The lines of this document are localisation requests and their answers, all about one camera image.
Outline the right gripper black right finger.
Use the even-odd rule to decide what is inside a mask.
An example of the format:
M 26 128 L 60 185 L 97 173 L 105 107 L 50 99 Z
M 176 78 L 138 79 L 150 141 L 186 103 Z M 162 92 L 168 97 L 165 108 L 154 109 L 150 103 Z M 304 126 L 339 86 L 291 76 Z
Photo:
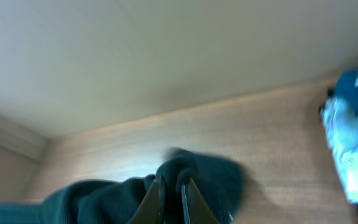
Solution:
M 182 185 L 181 201 L 185 224 L 219 224 L 193 179 Z

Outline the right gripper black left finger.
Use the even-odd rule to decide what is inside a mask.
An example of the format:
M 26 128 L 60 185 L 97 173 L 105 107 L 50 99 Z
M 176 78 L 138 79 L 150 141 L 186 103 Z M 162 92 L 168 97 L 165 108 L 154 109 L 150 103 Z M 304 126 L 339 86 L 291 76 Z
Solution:
M 165 196 L 165 181 L 156 178 L 127 224 L 163 224 Z

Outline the black t-shirt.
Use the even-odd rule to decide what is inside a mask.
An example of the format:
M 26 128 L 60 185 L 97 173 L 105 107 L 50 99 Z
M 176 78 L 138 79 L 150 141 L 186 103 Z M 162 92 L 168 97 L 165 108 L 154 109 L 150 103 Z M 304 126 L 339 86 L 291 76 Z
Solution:
M 0 203 L 0 223 L 127 223 L 152 184 L 161 183 L 160 206 L 148 212 L 163 223 L 186 223 L 182 188 L 194 182 L 219 223 L 230 223 L 241 206 L 246 180 L 233 160 L 173 148 L 156 173 L 123 182 L 84 180 L 66 186 L 40 203 Z

